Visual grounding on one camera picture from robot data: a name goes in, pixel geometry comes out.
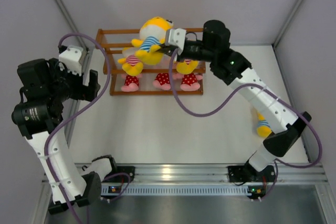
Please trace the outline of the pink plush toy red dress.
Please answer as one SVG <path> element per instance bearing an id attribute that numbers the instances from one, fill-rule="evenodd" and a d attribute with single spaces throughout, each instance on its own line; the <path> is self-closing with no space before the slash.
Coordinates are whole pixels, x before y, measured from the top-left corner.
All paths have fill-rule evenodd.
<path id="1" fill-rule="evenodd" d="M 201 85 L 199 81 L 203 79 L 202 75 L 190 73 L 185 74 L 182 78 L 182 82 L 180 85 L 181 90 L 191 92 L 191 91 L 197 91 L 200 89 Z"/>

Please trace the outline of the yellow plush toy pink stripes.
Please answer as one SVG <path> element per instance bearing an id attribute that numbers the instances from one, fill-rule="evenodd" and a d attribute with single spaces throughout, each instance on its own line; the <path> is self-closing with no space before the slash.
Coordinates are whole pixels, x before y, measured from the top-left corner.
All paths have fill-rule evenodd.
<path id="1" fill-rule="evenodd" d="M 137 77 L 143 70 L 143 62 L 135 56 L 137 51 L 134 47 L 126 47 L 122 49 L 122 58 L 118 59 L 122 70 L 133 77 Z"/>

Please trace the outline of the pink plush toy polka dress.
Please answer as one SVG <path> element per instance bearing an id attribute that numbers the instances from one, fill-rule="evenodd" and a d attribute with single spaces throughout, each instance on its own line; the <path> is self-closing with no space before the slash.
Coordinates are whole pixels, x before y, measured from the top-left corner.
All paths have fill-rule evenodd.
<path id="1" fill-rule="evenodd" d="M 153 86 L 157 89 L 168 91 L 171 89 L 171 83 L 168 73 L 158 73 L 153 81 Z"/>

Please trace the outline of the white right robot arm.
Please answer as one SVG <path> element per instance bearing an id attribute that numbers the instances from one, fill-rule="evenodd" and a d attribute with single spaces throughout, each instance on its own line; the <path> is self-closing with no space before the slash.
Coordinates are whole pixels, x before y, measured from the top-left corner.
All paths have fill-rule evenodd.
<path id="1" fill-rule="evenodd" d="M 271 162 L 285 156 L 292 148 L 311 116 L 307 112 L 294 111 L 268 90 L 251 63 L 231 49 L 229 40 L 230 31 L 224 23 L 209 20 L 203 25 L 201 40 L 188 40 L 185 29 L 168 29 L 160 50 L 177 62 L 185 59 L 209 62 L 214 76 L 240 93 L 264 116 L 271 134 L 251 155 L 239 174 L 245 181 L 258 180 Z"/>

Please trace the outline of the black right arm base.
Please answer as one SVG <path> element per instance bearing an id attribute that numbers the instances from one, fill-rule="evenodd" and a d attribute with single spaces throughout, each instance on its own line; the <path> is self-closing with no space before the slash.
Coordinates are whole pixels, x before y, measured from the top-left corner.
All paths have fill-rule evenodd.
<path id="1" fill-rule="evenodd" d="M 228 166 L 228 176 L 229 182 L 237 186 L 256 181 L 255 173 L 245 165 Z"/>

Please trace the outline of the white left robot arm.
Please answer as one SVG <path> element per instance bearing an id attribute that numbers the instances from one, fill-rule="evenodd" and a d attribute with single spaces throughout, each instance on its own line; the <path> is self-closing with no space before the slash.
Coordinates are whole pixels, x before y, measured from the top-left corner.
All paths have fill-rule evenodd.
<path id="1" fill-rule="evenodd" d="M 117 179 L 119 170 L 110 155 L 94 159 L 86 171 L 77 170 L 65 138 L 63 103 L 68 99 L 93 104 L 100 95 L 98 72 L 90 70 L 88 85 L 83 76 L 73 74 L 55 58 L 36 59 L 18 66 L 23 84 L 20 103 L 14 107 L 12 121 L 34 149 L 52 190 L 50 214 L 88 206 L 100 197 L 101 183 Z"/>

